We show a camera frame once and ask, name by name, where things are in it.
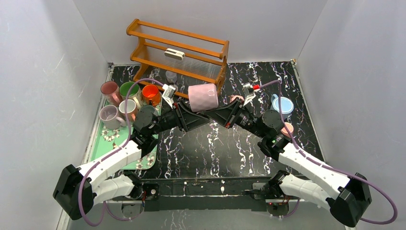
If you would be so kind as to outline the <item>pale pink faceted mug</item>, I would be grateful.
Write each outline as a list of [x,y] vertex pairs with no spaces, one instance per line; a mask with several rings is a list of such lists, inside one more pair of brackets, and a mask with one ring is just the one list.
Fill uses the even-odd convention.
[[232,103],[233,101],[235,101],[235,100],[241,100],[241,101],[244,101],[244,97],[243,96],[241,96],[241,95],[231,95],[230,96],[230,103]]

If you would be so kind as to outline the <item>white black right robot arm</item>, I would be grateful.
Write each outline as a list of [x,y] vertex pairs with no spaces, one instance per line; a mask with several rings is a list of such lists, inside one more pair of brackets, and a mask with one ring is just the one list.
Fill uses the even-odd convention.
[[371,204],[371,193],[363,175],[335,172],[324,162],[295,147],[293,139],[282,133],[284,122],[277,111],[267,110],[260,117],[255,117],[241,100],[236,99],[204,114],[226,128],[237,125],[260,137],[258,146],[265,156],[307,178],[303,180],[279,171],[269,182],[270,190],[276,194],[300,197],[317,204],[327,209],[341,224],[352,228]]

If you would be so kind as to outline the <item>small pink cup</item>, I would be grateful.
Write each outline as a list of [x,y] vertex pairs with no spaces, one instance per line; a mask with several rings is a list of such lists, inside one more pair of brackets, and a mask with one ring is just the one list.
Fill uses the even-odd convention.
[[291,123],[285,122],[284,127],[281,129],[281,133],[287,137],[290,137],[290,134],[293,134],[294,127]]

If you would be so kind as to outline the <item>salmon pink mug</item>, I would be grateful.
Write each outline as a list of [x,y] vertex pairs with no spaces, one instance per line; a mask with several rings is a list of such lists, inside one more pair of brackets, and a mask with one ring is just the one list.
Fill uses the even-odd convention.
[[127,112],[129,121],[132,123],[136,120],[138,108],[136,102],[132,99],[128,99],[127,102],[122,101],[119,104],[119,111],[124,115]]

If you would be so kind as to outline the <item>mauve mug white logo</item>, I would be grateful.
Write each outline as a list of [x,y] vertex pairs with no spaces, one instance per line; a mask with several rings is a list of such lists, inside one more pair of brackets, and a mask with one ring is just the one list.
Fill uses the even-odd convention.
[[107,129],[114,130],[126,126],[126,121],[119,109],[114,105],[107,105],[99,112],[99,118]]

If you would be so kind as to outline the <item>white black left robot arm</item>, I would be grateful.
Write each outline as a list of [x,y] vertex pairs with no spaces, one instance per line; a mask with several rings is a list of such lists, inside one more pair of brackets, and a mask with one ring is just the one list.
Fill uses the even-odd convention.
[[72,220],[78,220],[96,203],[117,196],[138,196],[139,181],[135,175],[127,174],[117,182],[109,176],[152,152],[158,144],[154,136],[160,132],[174,127],[187,132],[209,121],[209,117],[192,112],[184,102],[175,103],[174,108],[160,116],[139,111],[129,140],[90,163],[79,167],[70,164],[62,170],[53,198]]

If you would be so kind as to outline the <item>grey blue mug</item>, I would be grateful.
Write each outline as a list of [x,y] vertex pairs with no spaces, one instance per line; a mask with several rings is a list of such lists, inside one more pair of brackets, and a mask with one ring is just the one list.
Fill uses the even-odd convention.
[[145,113],[149,112],[149,113],[154,114],[155,116],[158,116],[158,115],[159,115],[158,111],[157,111],[157,110],[155,109],[155,107],[152,106],[152,105],[143,105],[143,106],[139,109],[139,112],[145,112]]

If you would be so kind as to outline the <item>pink ghost pattern mug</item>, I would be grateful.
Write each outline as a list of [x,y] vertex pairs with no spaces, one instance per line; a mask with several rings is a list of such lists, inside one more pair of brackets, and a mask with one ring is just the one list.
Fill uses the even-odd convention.
[[123,101],[121,94],[119,92],[119,86],[114,81],[107,81],[101,86],[101,93],[109,102],[114,106],[119,106]]

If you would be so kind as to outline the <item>light blue mug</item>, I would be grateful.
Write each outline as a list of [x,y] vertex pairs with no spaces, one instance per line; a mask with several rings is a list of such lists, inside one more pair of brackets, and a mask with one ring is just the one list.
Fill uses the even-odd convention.
[[278,95],[273,94],[271,96],[271,110],[279,112],[280,109],[282,110],[282,117],[286,120],[293,112],[294,104],[289,98],[283,96],[279,97]]

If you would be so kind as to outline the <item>green mug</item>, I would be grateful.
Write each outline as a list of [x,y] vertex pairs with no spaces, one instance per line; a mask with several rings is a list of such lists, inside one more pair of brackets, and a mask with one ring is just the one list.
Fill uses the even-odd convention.
[[123,83],[119,88],[119,93],[122,96],[123,100],[128,96],[128,99],[135,101],[137,108],[142,106],[142,97],[141,89],[138,84],[135,84],[133,81]]

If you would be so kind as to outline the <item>orange mug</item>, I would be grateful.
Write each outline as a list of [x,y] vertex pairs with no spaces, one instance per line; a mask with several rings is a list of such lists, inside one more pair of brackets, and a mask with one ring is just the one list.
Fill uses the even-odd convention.
[[157,106],[161,102],[159,88],[154,84],[146,85],[142,89],[142,97],[144,102],[151,106]]

